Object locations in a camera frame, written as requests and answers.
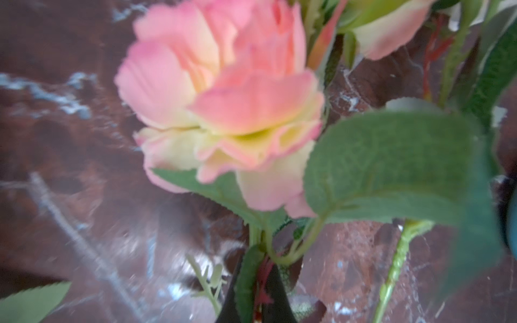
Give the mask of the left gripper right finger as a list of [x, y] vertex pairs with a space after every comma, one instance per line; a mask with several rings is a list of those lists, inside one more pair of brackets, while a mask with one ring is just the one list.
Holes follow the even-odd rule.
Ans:
[[265, 292], [272, 299], [272, 302], [263, 304], [263, 323], [297, 323], [277, 265], [273, 265], [269, 273], [265, 284]]

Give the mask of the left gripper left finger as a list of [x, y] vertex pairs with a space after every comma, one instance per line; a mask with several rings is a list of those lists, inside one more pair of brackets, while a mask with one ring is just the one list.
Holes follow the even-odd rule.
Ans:
[[237, 265], [234, 269], [227, 296], [225, 298], [221, 312], [219, 313], [215, 323], [241, 323], [241, 319], [240, 319], [239, 313], [236, 308], [236, 292], [235, 292], [235, 286], [236, 286], [237, 278], [240, 273], [241, 266], [242, 266], [242, 258], [240, 258], [240, 260], [237, 262]]

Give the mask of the small peach rose stem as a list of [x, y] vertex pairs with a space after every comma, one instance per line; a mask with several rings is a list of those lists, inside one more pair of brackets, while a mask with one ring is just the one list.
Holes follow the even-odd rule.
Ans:
[[[448, 51], [442, 75], [439, 105], [449, 105], [481, 125], [485, 157], [481, 165], [488, 174], [498, 173], [491, 145], [495, 141], [494, 107], [502, 92], [516, 78], [515, 1], [439, 1], [438, 10], [449, 17], [450, 38], [439, 47], [429, 44], [425, 63]], [[460, 48], [471, 26], [481, 31], [459, 73]]]

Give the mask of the small pink rose stem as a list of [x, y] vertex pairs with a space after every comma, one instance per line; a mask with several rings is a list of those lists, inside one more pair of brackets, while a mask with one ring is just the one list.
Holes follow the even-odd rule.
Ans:
[[329, 223], [405, 225], [374, 316], [380, 322], [411, 241], [458, 230], [440, 299], [499, 262], [481, 125], [449, 105], [399, 98], [327, 125], [341, 56], [382, 59], [439, 1], [183, 1], [136, 20], [114, 82], [144, 127], [134, 140], [156, 186], [195, 192], [250, 228], [237, 278], [241, 322], [262, 322], [281, 280]]

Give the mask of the red carnation stem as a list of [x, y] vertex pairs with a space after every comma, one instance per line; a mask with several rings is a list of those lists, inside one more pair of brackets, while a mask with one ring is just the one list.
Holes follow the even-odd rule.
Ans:
[[43, 320], [65, 298], [71, 282], [26, 289], [1, 299], [1, 323], [33, 323]]

